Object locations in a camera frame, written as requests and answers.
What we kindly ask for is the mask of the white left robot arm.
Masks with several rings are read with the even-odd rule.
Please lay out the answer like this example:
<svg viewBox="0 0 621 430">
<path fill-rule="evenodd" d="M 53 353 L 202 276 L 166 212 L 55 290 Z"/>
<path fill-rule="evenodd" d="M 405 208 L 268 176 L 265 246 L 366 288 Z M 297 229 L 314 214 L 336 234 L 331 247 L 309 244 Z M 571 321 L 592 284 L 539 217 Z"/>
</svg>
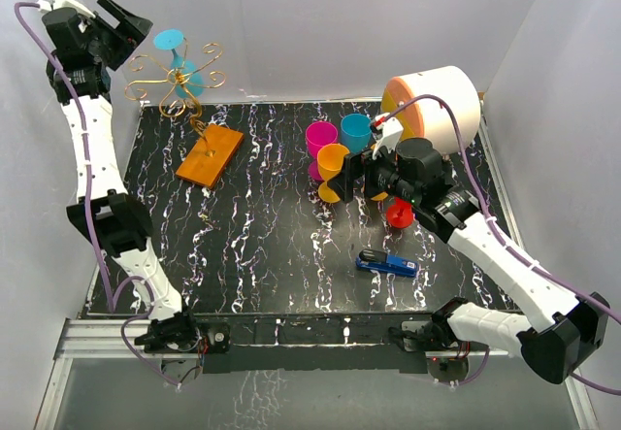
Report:
<svg viewBox="0 0 621 430">
<path fill-rule="evenodd" d="M 73 226 L 130 278 L 145 302 L 150 326 L 136 345 L 148 352 L 196 348 L 201 329 L 173 287 L 152 246 L 146 206 L 127 192 L 112 133 L 109 73 L 148 35 L 152 23 L 113 0 L 98 0 L 117 21 L 111 26 L 78 0 L 40 1 L 53 43 L 46 73 L 70 127 L 77 162 L 77 202 L 66 213 Z"/>
</svg>

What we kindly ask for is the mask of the blue black stapler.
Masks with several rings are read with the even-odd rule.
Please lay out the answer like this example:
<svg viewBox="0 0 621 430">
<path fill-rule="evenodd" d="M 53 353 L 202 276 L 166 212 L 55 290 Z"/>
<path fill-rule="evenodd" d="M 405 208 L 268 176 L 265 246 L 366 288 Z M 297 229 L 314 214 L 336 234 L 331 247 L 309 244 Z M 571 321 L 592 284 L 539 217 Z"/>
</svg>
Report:
<svg viewBox="0 0 621 430">
<path fill-rule="evenodd" d="M 355 259 L 356 266 L 368 271 L 392 273 L 396 276 L 414 278 L 418 273 L 418 264 L 384 251 L 364 248 Z"/>
</svg>

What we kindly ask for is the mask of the yellow wine glass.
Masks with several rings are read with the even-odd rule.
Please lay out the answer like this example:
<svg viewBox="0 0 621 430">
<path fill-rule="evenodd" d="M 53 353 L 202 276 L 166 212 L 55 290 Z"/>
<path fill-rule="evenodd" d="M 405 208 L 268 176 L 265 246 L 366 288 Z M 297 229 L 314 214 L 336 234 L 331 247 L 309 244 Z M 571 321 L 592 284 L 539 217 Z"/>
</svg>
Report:
<svg viewBox="0 0 621 430">
<path fill-rule="evenodd" d="M 378 190 L 377 184 L 377 171 L 379 168 L 384 165 L 385 160 L 384 156 L 381 152 L 376 155 L 376 158 L 371 161 L 371 170 L 366 177 L 365 183 L 365 195 L 369 197 L 372 201 L 383 201 L 388 197 L 388 194 L 385 191 L 380 192 Z"/>
</svg>

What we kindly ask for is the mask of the aluminium frame rail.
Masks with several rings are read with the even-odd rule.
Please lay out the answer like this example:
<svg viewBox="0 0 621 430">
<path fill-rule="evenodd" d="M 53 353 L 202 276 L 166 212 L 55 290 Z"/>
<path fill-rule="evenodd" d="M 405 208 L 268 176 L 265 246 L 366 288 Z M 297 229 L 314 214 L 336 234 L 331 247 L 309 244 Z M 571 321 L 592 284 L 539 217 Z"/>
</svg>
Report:
<svg viewBox="0 0 621 430">
<path fill-rule="evenodd" d="M 472 347 L 462 360 L 393 343 L 454 296 L 512 309 L 466 257 L 418 226 L 389 227 L 379 203 L 321 202 L 306 167 L 307 126 L 371 116 L 375 102 L 217 105 L 206 120 L 245 142 L 215 190 L 175 168 L 194 137 L 144 108 L 125 174 L 149 208 L 154 244 L 199 320 L 225 326 L 224 353 L 155 355 L 124 345 L 145 325 L 122 295 L 104 312 L 93 281 L 64 330 L 42 411 L 47 429 L 593 429 L 575 383 L 540 380 L 515 357 Z M 370 248 L 418 264 L 414 278 L 356 266 Z"/>
</svg>

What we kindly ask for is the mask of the orange-yellow wine glass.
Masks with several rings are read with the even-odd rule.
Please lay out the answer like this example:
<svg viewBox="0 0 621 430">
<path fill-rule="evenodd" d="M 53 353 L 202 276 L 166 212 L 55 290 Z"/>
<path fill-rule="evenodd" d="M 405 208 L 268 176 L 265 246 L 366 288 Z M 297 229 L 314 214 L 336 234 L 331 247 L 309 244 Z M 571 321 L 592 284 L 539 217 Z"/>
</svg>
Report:
<svg viewBox="0 0 621 430">
<path fill-rule="evenodd" d="M 322 178 L 318 188 L 319 198 L 329 204 L 340 201 L 338 194 L 328 186 L 328 181 L 334 178 L 342 169 L 344 158 L 349 154 L 349 149 L 341 144 L 329 144 L 324 146 L 317 154 L 317 168 Z"/>
</svg>

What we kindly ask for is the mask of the red wine glass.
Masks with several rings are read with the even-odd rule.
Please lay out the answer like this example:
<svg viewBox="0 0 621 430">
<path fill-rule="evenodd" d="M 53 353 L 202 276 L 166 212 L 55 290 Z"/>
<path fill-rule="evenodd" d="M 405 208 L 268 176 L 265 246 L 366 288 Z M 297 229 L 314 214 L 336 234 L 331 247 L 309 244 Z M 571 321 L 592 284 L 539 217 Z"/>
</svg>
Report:
<svg viewBox="0 0 621 430">
<path fill-rule="evenodd" d="M 405 229 L 414 222 L 414 212 L 410 201 L 396 197 L 386 211 L 386 220 L 394 228 Z"/>
</svg>

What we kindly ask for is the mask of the blue wine glass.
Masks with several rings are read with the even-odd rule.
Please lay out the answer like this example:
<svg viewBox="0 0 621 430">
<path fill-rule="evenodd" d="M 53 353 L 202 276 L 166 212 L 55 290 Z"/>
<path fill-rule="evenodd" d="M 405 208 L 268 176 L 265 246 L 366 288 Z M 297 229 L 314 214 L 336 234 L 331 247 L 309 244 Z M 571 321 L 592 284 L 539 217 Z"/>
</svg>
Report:
<svg viewBox="0 0 621 430">
<path fill-rule="evenodd" d="M 370 119 L 362 114 L 350 114 L 341 120 L 340 142 L 350 152 L 364 150 L 371 140 Z"/>
<path fill-rule="evenodd" d="M 175 84 L 177 96 L 183 99 L 190 94 L 200 96 L 204 91 L 203 78 L 195 64 L 187 59 L 187 41 L 183 33 L 178 29 L 166 29 L 154 36 L 153 44 L 158 50 L 168 50 L 173 56 L 169 79 Z"/>
</svg>

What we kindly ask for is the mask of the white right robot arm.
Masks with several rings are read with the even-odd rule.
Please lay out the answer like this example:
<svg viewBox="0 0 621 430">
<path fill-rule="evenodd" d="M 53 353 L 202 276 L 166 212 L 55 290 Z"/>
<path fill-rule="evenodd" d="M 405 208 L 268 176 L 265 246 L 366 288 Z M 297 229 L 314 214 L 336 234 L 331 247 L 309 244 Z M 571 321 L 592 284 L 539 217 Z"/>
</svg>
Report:
<svg viewBox="0 0 621 430">
<path fill-rule="evenodd" d="M 554 281 L 446 170 L 431 142 L 414 138 L 394 151 L 348 154 L 327 184 L 345 202 L 357 180 L 370 197 L 385 192 L 406 202 L 421 226 L 470 258 L 520 309 L 507 314 L 454 298 L 427 326 L 440 347 L 476 342 L 499 348 L 521 357 L 540 378 L 563 382 L 602 345 L 608 302 L 597 292 L 576 293 Z"/>
</svg>

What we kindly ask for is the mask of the pink wine glass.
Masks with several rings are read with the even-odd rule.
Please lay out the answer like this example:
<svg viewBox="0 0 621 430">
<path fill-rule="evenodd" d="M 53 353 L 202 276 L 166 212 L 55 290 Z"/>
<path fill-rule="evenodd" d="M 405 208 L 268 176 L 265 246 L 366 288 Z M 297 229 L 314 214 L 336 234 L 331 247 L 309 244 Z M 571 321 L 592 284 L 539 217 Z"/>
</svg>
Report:
<svg viewBox="0 0 621 430">
<path fill-rule="evenodd" d="M 315 121 L 306 129 L 306 145 L 312 157 L 308 171 L 314 180 L 322 181 L 316 161 L 319 151 L 327 145 L 334 144 L 338 140 L 338 136 L 338 129 L 328 121 Z"/>
</svg>

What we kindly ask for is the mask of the wooden rack base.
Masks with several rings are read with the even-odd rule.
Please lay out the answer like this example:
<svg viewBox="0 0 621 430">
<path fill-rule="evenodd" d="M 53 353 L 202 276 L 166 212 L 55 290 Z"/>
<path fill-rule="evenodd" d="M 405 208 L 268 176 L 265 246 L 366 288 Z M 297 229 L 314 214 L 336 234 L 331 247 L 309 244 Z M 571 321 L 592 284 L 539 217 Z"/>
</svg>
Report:
<svg viewBox="0 0 621 430">
<path fill-rule="evenodd" d="M 176 176 L 209 189 L 214 188 L 243 139 L 242 132 L 209 124 L 206 139 L 197 141 L 176 170 Z"/>
</svg>

